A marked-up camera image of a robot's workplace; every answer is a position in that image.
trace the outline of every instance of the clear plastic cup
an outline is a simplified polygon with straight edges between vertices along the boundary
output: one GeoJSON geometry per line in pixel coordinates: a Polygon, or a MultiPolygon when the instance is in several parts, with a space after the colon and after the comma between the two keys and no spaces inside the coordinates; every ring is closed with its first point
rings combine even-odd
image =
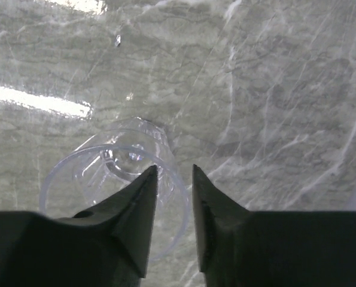
{"type": "Polygon", "coordinates": [[[189,197],[165,132],[149,121],[113,123],[57,163],[43,182],[39,210],[53,218],[74,216],[120,191],[154,164],[159,181],[150,260],[157,260],[183,235],[189,197]]]}

